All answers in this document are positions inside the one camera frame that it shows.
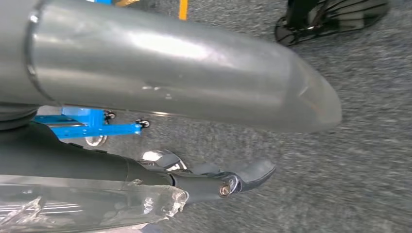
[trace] exhaust pipe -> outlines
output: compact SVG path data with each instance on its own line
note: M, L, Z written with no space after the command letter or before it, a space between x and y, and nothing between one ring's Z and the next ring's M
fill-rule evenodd
M84 0L0 9L0 101L9 107L122 109L276 132L341 121L332 87L278 44Z

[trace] caster wheel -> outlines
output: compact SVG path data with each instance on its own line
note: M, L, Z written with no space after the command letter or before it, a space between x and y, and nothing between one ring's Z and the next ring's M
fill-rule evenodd
M110 112L110 111L105 111L105 112L104 112L104 118L105 118L106 120L114 119L114 118L116 118L116 114L113 113L113 112Z
M142 120L139 119L136 121L136 124L140 124L143 128L149 128L150 127L150 122L147 120Z

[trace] blue stand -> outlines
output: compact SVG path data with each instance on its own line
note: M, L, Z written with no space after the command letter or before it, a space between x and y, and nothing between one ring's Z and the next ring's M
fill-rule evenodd
M112 4L112 0L86 0L86 1L91 1L95 3L102 3L102 4Z
M34 121L48 125L58 138L140 134L142 125L107 125L104 110L64 107L61 115L36 116Z

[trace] bolt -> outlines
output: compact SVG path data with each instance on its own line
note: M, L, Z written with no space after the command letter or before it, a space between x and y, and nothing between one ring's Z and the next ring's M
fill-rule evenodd
M227 183L222 184L219 187L219 196L222 198L227 198L230 194L230 185Z

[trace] plastic wrap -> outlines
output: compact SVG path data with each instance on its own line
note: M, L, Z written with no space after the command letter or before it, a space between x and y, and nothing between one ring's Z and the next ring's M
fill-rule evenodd
M0 233L82 232L158 222L183 208L168 185L0 175Z

